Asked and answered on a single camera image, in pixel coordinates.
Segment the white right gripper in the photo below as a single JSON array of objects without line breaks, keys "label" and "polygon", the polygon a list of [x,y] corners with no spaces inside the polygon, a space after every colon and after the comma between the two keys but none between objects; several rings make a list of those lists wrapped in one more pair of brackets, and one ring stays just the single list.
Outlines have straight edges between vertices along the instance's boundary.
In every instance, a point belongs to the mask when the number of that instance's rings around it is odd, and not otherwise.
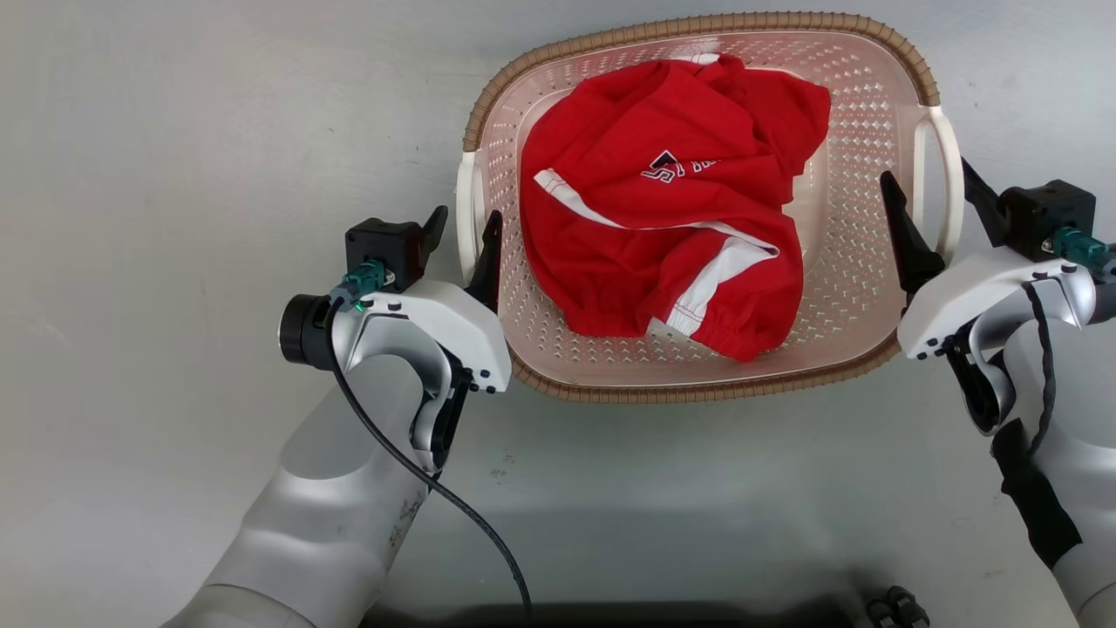
[{"label": "white right gripper", "polygon": [[893,172],[881,172],[882,206],[888,219],[898,283],[913,297],[897,327],[901,352],[917,360],[931,357],[945,345],[946,338],[966,338],[962,329],[968,323],[974,334],[971,345],[978,351],[1006,345],[1012,334],[1033,318],[1024,294],[1024,286],[1029,284],[1043,298],[1047,317],[1081,329],[1083,268],[1061,258],[1029,262],[1009,248],[998,248],[1004,247],[1010,226],[1000,196],[964,158],[962,174],[964,199],[977,211],[993,248],[966,257],[946,270],[944,259],[929,247],[910,218],[908,199]]}]

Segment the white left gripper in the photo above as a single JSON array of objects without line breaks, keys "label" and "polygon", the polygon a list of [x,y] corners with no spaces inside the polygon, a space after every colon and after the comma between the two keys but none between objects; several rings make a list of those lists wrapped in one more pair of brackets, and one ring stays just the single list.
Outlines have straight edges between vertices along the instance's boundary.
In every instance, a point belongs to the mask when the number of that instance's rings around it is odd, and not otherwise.
[{"label": "white left gripper", "polygon": [[[441,245],[448,219],[449,207],[441,204],[423,223],[422,265]],[[443,394],[448,386],[437,380],[449,374],[449,358],[454,357],[472,374],[481,392],[506,392],[513,366],[497,317],[503,243],[500,211],[487,218],[481,243],[465,289],[422,279],[402,294],[373,294],[374,305],[359,327],[352,363],[357,365],[374,355],[402,358],[427,388]]]}]

